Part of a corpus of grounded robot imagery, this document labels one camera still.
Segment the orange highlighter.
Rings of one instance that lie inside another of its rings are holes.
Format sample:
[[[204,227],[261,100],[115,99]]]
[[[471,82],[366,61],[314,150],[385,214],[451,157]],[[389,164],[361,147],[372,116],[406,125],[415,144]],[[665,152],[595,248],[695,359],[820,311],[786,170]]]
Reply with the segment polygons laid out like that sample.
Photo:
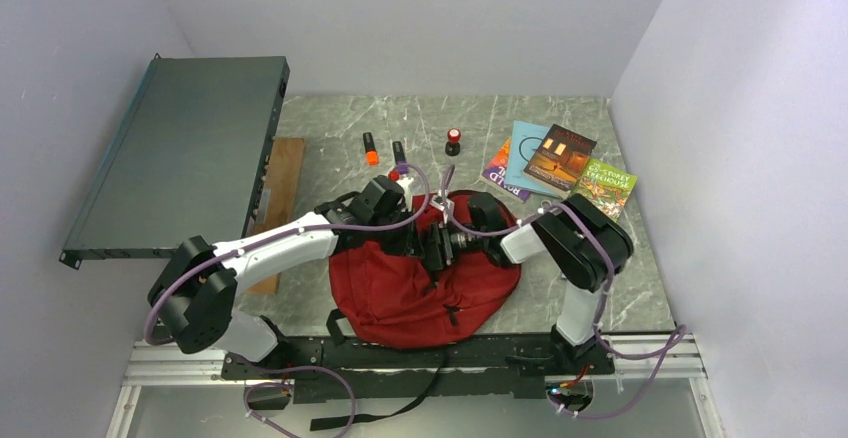
[[[376,144],[371,132],[362,134],[363,147],[365,152],[366,163],[369,166],[376,166],[379,163],[379,156],[376,150]]]

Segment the purple highlighter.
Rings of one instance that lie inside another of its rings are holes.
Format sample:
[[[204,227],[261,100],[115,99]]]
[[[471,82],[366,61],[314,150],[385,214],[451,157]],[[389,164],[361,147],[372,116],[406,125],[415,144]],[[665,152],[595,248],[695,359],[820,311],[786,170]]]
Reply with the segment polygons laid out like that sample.
[[[401,141],[392,142],[392,153],[396,170],[400,174],[406,174],[408,172],[407,159],[403,143]]]

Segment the red backpack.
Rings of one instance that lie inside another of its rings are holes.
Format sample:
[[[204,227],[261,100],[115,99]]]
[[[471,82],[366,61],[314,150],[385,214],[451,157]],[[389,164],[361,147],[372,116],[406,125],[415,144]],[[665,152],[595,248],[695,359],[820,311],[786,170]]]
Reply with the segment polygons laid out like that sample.
[[[454,216],[474,231],[470,243],[446,239],[450,265],[430,270],[424,259],[385,253],[375,241],[329,259],[337,304],[327,319],[334,344],[346,338],[346,319],[362,341],[394,349],[440,347],[473,335],[515,290],[521,269],[500,249],[499,231],[515,216],[487,192],[449,193]]]

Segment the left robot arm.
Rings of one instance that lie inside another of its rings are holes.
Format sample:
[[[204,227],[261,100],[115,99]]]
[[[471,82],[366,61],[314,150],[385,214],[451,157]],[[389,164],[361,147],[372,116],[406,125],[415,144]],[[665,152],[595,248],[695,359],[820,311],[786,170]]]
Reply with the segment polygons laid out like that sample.
[[[287,364],[284,335],[267,318],[239,311],[236,298],[273,274],[324,260],[368,241],[404,254],[406,237],[424,210],[413,191],[428,183],[402,175],[379,175],[360,192],[347,193],[286,225],[235,241],[210,244],[200,236],[185,240],[148,294],[151,313],[145,339],[162,323],[165,343],[190,355],[208,348],[236,353],[264,378]]]

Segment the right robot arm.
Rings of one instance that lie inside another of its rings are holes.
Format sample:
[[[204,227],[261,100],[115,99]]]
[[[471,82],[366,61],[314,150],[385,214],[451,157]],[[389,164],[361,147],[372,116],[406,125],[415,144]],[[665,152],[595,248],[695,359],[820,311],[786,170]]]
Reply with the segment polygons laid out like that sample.
[[[562,310],[552,327],[550,350],[539,358],[514,357],[516,363],[553,362],[564,373],[590,363],[598,351],[603,308],[613,278],[634,252],[631,238],[587,198],[573,195],[536,212],[528,222],[511,218],[488,193],[467,201],[470,220],[457,221],[455,202],[436,196],[442,213],[426,226],[421,259],[430,275],[457,264],[463,253],[481,252],[497,268],[516,267],[546,254],[566,281]]]

